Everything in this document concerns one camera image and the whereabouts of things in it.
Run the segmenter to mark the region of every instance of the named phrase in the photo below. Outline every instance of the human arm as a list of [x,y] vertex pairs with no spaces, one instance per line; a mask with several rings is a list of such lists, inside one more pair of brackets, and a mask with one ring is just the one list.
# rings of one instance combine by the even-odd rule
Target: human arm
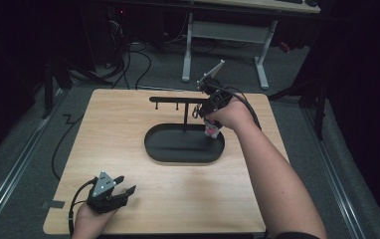
[[95,239],[118,209],[98,214],[85,203],[79,208],[72,239]]
[[256,126],[239,100],[207,116],[237,135],[262,216],[273,238],[284,232],[304,232],[326,238],[320,216],[298,175]]

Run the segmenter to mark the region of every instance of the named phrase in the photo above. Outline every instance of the wooden tabletop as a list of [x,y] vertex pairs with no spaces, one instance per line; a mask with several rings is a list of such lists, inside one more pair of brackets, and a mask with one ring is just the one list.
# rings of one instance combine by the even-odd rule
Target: wooden tabletop
[[[198,92],[94,91],[51,208],[44,224],[48,234],[69,234],[68,211],[76,191],[104,170],[124,175],[113,194],[136,185],[128,204],[115,214],[105,234],[252,233],[265,231],[246,163],[235,134],[222,128],[225,149],[209,164],[162,164],[144,148],[145,134],[155,125],[183,123],[184,106],[159,104],[149,97],[202,98]],[[263,131],[285,156],[268,98],[246,94]],[[189,123],[202,123],[189,117]],[[78,201],[85,200],[91,187]]]
[[277,0],[194,0],[201,3],[223,4],[240,7],[253,7],[261,9],[299,12],[299,13],[320,13],[320,8],[310,7],[304,1],[302,4],[289,3]]

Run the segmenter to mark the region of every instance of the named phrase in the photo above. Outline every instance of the person's right hand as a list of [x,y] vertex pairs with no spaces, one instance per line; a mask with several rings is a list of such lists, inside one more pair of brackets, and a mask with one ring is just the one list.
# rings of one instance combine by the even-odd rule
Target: person's right hand
[[240,125],[255,123],[247,107],[237,98],[232,97],[228,105],[206,116],[207,120],[219,121],[221,125],[236,130]]

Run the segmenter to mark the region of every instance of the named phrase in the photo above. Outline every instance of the hand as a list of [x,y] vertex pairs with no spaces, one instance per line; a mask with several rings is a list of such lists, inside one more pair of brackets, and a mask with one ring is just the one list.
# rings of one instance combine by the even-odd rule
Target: hand
[[105,228],[106,224],[116,213],[118,209],[109,211],[107,213],[98,214],[88,207],[85,203],[79,208],[76,223],[75,232],[72,238],[92,238],[98,237]]
[[247,107],[235,97],[231,98],[226,107],[208,114],[206,119],[212,123],[217,120],[221,125],[233,130],[236,130],[239,125],[255,123]]

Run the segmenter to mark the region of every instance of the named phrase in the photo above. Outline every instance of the person's left hand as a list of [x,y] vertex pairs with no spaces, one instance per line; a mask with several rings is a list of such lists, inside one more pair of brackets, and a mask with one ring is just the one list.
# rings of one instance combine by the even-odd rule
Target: person's left hand
[[118,209],[107,213],[98,214],[88,207],[85,203],[79,208],[76,216],[75,232],[72,238],[92,238],[98,237],[105,228],[106,224]]

